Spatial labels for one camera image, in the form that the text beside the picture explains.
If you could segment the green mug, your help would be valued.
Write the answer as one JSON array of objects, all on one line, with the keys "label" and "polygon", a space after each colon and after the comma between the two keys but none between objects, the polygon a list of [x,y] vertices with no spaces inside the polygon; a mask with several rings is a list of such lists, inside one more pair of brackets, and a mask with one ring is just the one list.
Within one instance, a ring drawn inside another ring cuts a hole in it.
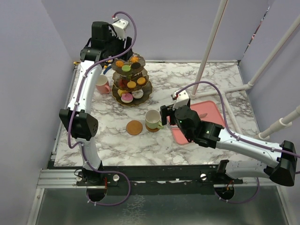
[{"label": "green mug", "polygon": [[145,124],[149,129],[162,129],[160,112],[154,109],[148,110],[145,114]]}]

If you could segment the orange flower cookie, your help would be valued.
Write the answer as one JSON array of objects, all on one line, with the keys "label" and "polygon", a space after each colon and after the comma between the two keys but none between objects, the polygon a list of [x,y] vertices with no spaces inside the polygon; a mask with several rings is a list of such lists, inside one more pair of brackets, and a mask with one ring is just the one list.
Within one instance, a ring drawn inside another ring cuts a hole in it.
[{"label": "orange flower cookie", "polygon": [[139,57],[133,56],[133,57],[131,57],[130,61],[131,61],[132,63],[137,63],[137,62],[139,62]]}]

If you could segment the round wooden coaster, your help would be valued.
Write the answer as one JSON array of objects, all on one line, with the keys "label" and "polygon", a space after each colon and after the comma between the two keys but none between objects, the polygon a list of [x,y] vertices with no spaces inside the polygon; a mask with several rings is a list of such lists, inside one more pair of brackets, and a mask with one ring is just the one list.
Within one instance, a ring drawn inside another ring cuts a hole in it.
[{"label": "round wooden coaster", "polygon": [[151,129],[151,128],[149,128],[147,125],[145,125],[145,126],[146,126],[147,130],[150,131],[150,132],[152,132],[152,133],[155,133],[155,132],[157,132],[157,131],[160,130],[159,128]]},{"label": "round wooden coaster", "polygon": [[132,120],[126,125],[126,131],[130,135],[138,135],[142,132],[143,125],[140,121]]}]

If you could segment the chocolate chip cookie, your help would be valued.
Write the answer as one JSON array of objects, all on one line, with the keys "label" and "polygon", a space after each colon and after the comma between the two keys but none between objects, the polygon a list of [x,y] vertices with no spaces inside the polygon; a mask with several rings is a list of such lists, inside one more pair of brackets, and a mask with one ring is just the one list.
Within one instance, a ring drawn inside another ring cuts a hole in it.
[{"label": "chocolate chip cookie", "polygon": [[116,64],[116,66],[119,67],[119,68],[122,68],[122,67],[124,66],[124,62],[121,61],[121,60],[116,61],[115,64]]}]

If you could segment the black sandwich cookie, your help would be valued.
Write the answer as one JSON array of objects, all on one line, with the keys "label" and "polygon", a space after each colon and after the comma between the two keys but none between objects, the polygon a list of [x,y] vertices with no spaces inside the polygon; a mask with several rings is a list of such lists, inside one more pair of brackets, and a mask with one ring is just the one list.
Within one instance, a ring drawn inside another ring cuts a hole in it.
[{"label": "black sandwich cookie", "polygon": [[132,69],[138,69],[140,67],[141,67],[141,64],[139,62],[132,63],[132,65],[131,65]]}]

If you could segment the green macaron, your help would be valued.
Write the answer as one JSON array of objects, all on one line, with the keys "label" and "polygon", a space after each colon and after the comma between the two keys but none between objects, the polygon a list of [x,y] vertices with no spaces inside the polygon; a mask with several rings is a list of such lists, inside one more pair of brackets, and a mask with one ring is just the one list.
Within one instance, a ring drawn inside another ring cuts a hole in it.
[{"label": "green macaron", "polygon": [[130,65],[124,65],[124,66],[122,66],[122,71],[124,71],[124,72],[129,72],[130,70],[131,70],[131,66]]}]

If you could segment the white chocolate-striped donut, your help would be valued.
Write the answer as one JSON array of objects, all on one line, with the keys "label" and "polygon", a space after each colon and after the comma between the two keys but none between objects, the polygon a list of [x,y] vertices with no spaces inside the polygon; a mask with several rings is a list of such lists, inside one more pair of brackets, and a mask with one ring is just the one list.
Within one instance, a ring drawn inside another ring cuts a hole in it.
[{"label": "white chocolate-striped donut", "polygon": [[140,89],[140,90],[132,91],[131,94],[132,94],[133,98],[141,99],[144,95],[144,92],[142,89]]}]

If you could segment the orange waffle biscuit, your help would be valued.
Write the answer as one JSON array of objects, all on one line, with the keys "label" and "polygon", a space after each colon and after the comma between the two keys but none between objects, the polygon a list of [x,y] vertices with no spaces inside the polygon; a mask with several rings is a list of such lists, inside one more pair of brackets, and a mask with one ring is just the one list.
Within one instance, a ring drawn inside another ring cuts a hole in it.
[{"label": "orange waffle biscuit", "polygon": [[146,83],[146,79],[144,77],[140,77],[136,82],[138,85],[144,85]]}]

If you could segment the pink frosted donut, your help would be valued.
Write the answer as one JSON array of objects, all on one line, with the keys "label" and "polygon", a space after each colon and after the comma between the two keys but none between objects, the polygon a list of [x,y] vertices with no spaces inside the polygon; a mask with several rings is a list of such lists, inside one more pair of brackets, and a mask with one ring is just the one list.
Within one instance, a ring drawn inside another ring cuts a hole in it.
[{"label": "pink frosted donut", "polygon": [[121,95],[121,101],[122,101],[123,103],[126,103],[126,104],[131,103],[131,102],[133,101],[133,99],[134,99],[134,98],[133,98],[132,94],[129,93],[129,92],[123,93],[123,94]]}]

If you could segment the three-tier grey cake stand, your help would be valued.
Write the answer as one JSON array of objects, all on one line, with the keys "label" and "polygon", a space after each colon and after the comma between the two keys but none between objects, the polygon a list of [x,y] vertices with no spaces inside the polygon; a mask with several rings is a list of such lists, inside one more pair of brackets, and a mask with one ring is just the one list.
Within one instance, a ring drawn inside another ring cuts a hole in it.
[{"label": "three-tier grey cake stand", "polygon": [[[120,67],[116,66],[115,63],[118,60],[123,61],[124,65],[130,65],[131,66],[132,62],[130,61],[130,59],[133,56],[139,57],[139,63],[141,64],[140,68],[138,68],[138,69],[132,69],[131,68],[131,70],[129,72],[124,72],[124,71],[122,71],[122,69]],[[149,99],[150,94],[152,93],[152,84],[150,82],[148,71],[145,69],[145,65],[146,65],[145,59],[141,55],[139,55],[137,53],[134,53],[131,57],[129,57],[128,60],[123,60],[123,59],[118,59],[118,58],[116,58],[114,60],[114,62],[112,64],[112,70],[114,71],[114,73],[112,75],[112,80],[113,80],[112,95],[115,98],[115,100],[117,102],[119,102],[121,105],[137,106],[137,105],[140,105],[140,104],[146,102]],[[138,85],[137,84],[136,81],[140,77],[144,77],[146,79],[146,83],[144,85]],[[120,88],[119,87],[119,85],[118,85],[118,81],[119,80],[123,80],[124,84],[126,84],[125,88]],[[136,87],[134,89],[129,89],[127,87],[127,83],[129,81],[134,81],[136,83]],[[132,91],[136,91],[136,90],[142,89],[143,92],[144,92],[144,95],[143,95],[143,97],[141,99],[135,99],[134,98],[131,103],[126,104],[126,103],[123,103],[121,101],[121,97],[117,93],[118,89],[126,90],[129,93],[131,93]]]}]

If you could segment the red frosted donut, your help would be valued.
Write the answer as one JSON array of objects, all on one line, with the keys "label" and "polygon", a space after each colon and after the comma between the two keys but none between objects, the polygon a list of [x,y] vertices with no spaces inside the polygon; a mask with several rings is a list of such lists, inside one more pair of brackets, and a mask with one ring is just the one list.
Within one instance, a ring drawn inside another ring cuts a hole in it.
[{"label": "red frosted donut", "polygon": [[126,84],[124,84],[123,80],[119,80],[118,85],[119,85],[120,88],[125,88],[126,87]]}]

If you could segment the pink serving tray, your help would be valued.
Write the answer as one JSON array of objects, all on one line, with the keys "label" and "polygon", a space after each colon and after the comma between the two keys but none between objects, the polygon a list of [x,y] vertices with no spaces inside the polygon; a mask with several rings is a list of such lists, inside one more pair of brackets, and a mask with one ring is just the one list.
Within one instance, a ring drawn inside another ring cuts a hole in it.
[{"label": "pink serving tray", "polygon": [[[203,121],[213,122],[225,127],[225,122],[223,116],[221,115],[218,107],[213,101],[203,101],[200,103],[195,103],[190,106],[191,110],[194,110],[200,114],[207,113],[208,115],[204,118],[200,118]],[[177,126],[170,126],[171,132],[174,137],[174,140],[177,144],[185,145],[188,144],[188,141],[180,131]]]}]

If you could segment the yellow cake slice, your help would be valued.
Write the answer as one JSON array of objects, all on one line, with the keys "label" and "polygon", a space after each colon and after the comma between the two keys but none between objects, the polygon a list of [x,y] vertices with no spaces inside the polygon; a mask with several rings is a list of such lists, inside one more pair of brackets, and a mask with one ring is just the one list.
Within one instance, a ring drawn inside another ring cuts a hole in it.
[{"label": "yellow cake slice", "polygon": [[121,97],[124,93],[127,93],[127,91],[126,90],[118,89],[117,93]]}]

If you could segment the pink mug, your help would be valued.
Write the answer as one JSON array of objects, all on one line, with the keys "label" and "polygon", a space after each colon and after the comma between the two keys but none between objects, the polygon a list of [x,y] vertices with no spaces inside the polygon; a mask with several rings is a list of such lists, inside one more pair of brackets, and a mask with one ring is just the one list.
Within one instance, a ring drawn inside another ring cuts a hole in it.
[{"label": "pink mug", "polygon": [[111,91],[108,78],[105,75],[98,77],[96,89],[100,94],[108,94]]}]

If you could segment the metal serving tongs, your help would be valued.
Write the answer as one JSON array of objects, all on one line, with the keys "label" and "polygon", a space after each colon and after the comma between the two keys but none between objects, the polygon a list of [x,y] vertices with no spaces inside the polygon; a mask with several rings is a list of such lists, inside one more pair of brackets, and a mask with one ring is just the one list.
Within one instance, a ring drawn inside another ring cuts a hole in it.
[{"label": "metal serving tongs", "polygon": [[204,117],[206,117],[207,115],[208,115],[207,113],[204,113],[204,114],[200,114],[199,117],[200,117],[200,118],[204,118]]}]

